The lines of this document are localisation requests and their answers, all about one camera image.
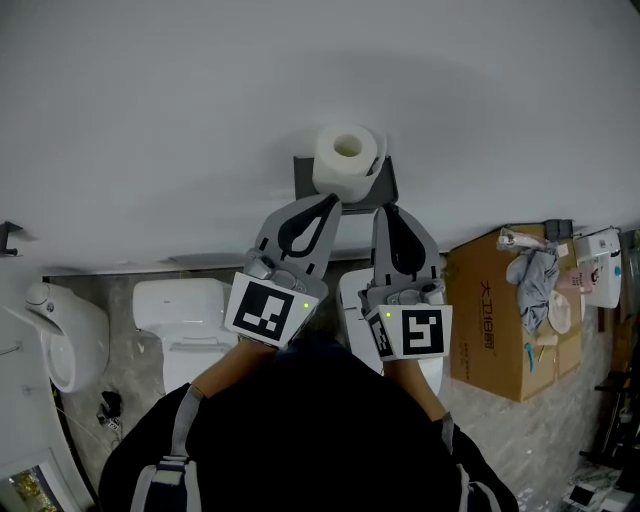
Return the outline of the black floor object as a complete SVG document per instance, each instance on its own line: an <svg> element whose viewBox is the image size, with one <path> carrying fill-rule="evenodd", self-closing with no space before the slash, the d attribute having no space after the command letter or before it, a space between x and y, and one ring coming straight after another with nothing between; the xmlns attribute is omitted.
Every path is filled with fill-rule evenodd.
<svg viewBox="0 0 640 512"><path fill-rule="evenodd" d="M122 399L119 393L105 390L101 393L101 403L96 417L102 426L114 432L121 429Z"/></svg>

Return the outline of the person's black top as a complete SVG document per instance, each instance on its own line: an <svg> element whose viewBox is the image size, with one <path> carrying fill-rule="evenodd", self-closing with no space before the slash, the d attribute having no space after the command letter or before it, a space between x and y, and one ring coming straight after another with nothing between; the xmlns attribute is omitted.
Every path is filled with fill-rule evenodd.
<svg viewBox="0 0 640 512"><path fill-rule="evenodd" d="M183 512L185 489L168 479L135 493L179 452L196 464L201 512L518 512L449 412L431 421L324 332L211 398L192 382L158 399L111 453L103 512Z"/></svg>

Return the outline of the pink packet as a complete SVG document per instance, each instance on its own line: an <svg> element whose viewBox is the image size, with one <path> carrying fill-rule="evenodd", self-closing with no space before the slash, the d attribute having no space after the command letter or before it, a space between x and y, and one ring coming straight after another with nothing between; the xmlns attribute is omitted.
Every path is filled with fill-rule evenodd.
<svg viewBox="0 0 640 512"><path fill-rule="evenodd" d="M556 282L558 290L577 290L581 294L590 294L593 290L592 272L576 267L562 272Z"/></svg>

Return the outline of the small black metal rack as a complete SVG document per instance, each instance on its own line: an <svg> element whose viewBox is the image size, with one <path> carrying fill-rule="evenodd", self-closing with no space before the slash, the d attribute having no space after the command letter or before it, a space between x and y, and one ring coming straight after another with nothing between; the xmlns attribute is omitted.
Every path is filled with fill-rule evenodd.
<svg viewBox="0 0 640 512"><path fill-rule="evenodd" d="M572 219L548 219L544 223L544 237L549 242L560 242L574 236Z"/></svg>

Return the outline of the person's left forearm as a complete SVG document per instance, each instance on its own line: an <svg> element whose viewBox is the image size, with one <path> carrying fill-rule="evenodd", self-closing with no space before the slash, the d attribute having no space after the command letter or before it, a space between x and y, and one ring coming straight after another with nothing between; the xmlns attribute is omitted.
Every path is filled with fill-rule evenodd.
<svg viewBox="0 0 640 512"><path fill-rule="evenodd" d="M201 373L192 386L204 397L211 398L272 363L278 352L277 348L241 338L218 362Z"/></svg>

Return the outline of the black wall paper holder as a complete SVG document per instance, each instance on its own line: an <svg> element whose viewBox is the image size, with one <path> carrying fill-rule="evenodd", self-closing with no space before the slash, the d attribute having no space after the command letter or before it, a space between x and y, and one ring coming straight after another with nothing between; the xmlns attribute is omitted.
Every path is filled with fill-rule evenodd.
<svg viewBox="0 0 640 512"><path fill-rule="evenodd" d="M295 199L302 199L318 195L313 181L312 157L294 157L294 190ZM390 156L385 158L381 171L367 196L357 203L342 206L342 215L364 215L374 213L377 208L386 203L395 204L399 199L393 162Z"/></svg>

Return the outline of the white wall appliance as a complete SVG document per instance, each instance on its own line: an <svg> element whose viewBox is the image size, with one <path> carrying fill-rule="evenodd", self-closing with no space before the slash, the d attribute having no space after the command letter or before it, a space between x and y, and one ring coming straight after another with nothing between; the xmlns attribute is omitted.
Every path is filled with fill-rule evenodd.
<svg viewBox="0 0 640 512"><path fill-rule="evenodd" d="M622 285L622 251L619 229L610 227L574 240L578 268L589 276L587 305L615 309Z"/></svg>

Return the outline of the black equipment pile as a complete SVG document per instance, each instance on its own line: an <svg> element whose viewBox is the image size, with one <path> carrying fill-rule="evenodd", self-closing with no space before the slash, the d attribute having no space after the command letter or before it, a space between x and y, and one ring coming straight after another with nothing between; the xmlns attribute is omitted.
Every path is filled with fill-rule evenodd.
<svg viewBox="0 0 640 512"><path fill-rule="evenodd" d="M635 495L632 509L640 511L640 345L627 370L610 371L594 390L601 399L597 430L591 447L579 455L620 470L614 488Z"/></svg>

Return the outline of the white toilet paper roll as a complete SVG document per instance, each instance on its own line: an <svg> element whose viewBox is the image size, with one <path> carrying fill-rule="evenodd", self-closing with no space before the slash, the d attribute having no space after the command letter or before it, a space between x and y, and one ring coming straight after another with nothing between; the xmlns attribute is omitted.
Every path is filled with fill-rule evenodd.
<svg viewBox="0 0 640 512"><path fill-rule="evenodd" d="M336 194L346 204L363 200L378 178L387 155L381 142L357 124L330 125L317 136L312 182L320 194Z"/></svg>

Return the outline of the brown cardboard box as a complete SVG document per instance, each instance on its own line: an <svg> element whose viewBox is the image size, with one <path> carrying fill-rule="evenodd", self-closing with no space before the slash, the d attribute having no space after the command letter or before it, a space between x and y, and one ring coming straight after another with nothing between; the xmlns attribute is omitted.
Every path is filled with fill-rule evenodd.
<svg viewBox="0 0 640 512"><path fill-rule="evenodd" d="M559 290L571 305L571 329L561 335L544 320L534 335L523 328L517 287L506 271L515 251L498 250L498 229L449 252L447 298L453 306L451 377L503 398L524 402L578 369L581 363L581 298ZM536 346L529 372L524 345Z"/></svg>

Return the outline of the white urinal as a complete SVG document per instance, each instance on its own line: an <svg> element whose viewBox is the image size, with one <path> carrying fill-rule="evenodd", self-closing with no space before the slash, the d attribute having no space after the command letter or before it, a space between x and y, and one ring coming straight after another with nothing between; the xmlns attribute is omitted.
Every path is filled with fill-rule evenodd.
<svg viewBox="0 0 640 512"><path fill-rule="evenodd" d="M74 393L100 379L109 360L109 319L102 309L68 288L39 282L27 290L25 310L61 392Z"/></svg>

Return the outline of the white tankless toilet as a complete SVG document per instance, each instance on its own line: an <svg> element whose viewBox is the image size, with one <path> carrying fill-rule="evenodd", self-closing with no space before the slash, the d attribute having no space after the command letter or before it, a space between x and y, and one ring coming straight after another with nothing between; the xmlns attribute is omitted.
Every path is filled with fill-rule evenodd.
<svg viewBox="0 0 640 512"><path fill-rule="evenodd" d="M351 353L373 371L383 374L383 364L379 358L376 344L369 324L362 314L362 304L358 293L367 288L373 279L372 268L354 270L344 274L338 282L336 300L341 318L341 332L348 341ZM438 395L441 390L446 355L420 359L421 371Z"/></svg>

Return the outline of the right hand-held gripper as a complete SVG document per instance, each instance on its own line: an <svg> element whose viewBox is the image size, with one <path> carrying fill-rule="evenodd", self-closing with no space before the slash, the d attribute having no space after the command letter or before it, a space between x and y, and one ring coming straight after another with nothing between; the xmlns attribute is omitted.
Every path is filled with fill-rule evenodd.
<svg viewBox="0 0 640 512"><path fill-rule="evenodd" d="M447 356L453 307L444 302L444 281L436 279L440 255L426 228L396 205L381 206L374 216L371 262L375 286L359 297L380 359ZM415 283L391 286L410 282Z"/></svg>

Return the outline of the person's right forearm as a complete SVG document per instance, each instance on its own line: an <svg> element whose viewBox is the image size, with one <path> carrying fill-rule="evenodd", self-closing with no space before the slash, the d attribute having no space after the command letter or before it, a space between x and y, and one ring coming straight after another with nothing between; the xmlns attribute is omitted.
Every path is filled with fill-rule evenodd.
<svg viewBox="0 0 640 512"><path fill-rule="evenodd" d="M448 414L425 379L418 360L386 361L383 371L387 379L404 389L421 406L431 421L442 420Z"/></svg>

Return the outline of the white toilet with tank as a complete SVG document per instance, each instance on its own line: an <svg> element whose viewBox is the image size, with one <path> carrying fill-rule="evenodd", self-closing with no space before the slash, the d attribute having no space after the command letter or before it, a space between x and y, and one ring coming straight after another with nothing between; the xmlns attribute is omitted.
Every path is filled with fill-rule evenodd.
<svg viewBox="0 0 640 512"><path fill-rule="evenodd" d="M237 345L238 336L224 327L230 291L229 284L213 278L135 285L134 323L160 340L166 393L192 382Z"/></svg>

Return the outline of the grey crumpled cloth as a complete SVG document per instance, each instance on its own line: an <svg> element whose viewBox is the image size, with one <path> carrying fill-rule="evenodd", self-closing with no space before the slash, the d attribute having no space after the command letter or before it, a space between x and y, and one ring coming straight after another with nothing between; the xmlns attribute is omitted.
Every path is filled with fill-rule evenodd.
<svg viewBox="0 0 640 512"><path fill-rule="evenodd" d="M555 247L522 251L507 267L506 280L517 287L517 303L524 330L534 335L547 319L551 292L559 278Z"/></svg>

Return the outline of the white sealant tube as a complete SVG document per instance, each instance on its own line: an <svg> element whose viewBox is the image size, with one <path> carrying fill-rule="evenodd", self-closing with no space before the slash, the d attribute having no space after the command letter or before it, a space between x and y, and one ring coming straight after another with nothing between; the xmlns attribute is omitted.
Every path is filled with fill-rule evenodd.
<svg viewBox="0 0 640 512"><path fill-rule="evenodd" d="M524 249L534 249L544 251L547 249L549 242L531 234L512 231L508 228L502 228L497 238L498 250L521 251Z"/></svg>

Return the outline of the beige cloth piece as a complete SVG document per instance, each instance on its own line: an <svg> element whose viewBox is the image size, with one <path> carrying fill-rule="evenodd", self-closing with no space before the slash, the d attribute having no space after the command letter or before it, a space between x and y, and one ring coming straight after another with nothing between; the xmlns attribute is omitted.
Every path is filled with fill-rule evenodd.
<svg viewBox="0 0 640 512"><path fill-rule="evenodd" d="M558 334L567 334L571 329L571 305L569 300L553 290L548 303L549 324Z"/></svg>

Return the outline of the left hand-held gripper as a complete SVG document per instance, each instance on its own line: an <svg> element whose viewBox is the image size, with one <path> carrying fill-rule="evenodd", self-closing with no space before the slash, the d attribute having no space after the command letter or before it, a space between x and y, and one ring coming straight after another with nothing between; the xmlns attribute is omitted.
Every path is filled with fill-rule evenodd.
<svg viewBox="0 0 640 512"><path fill-rule="evenodd" d="M294 201L267 217L242 271L234 275L224 326L240 337L286 348L328 296L324 272L342 214L337 195ZM315 221L303 248L294 242Z"/></svg>

